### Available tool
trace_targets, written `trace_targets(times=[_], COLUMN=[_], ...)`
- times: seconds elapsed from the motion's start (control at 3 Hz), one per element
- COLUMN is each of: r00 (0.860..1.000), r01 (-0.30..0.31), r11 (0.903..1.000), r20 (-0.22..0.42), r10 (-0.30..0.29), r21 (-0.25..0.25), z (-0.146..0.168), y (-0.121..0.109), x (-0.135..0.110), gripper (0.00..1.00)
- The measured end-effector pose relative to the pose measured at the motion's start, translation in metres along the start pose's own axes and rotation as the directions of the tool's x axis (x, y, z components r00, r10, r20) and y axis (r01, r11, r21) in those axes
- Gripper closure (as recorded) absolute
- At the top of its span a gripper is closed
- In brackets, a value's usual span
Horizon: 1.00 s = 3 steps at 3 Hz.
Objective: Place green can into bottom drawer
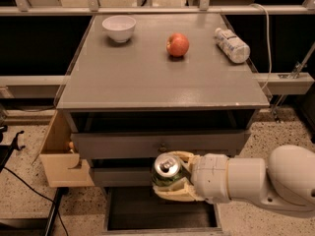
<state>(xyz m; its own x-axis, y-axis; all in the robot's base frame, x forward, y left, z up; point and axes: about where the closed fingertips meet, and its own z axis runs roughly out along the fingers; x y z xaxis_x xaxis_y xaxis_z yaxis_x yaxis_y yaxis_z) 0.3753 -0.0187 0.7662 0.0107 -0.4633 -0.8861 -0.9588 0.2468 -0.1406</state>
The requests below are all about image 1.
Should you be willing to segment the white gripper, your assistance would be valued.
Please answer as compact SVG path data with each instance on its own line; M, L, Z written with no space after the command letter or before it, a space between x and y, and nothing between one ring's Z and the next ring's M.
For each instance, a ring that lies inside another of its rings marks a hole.
M184 177L169 186L154 185L154 192L162 199L176 202L201 202L221 204L229 202L226 186L228 157L208 153L199 158L189 151L171 151L165 154L170 171L181 168L191 171L191 181Z

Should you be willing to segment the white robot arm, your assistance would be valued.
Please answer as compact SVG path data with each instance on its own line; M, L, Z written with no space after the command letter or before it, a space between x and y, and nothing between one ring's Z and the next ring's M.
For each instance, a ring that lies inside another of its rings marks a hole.
M165 200L237 201L288 216L315 216L315 153L304 147L277 147L266 160L166 152L155 160L152 179Z

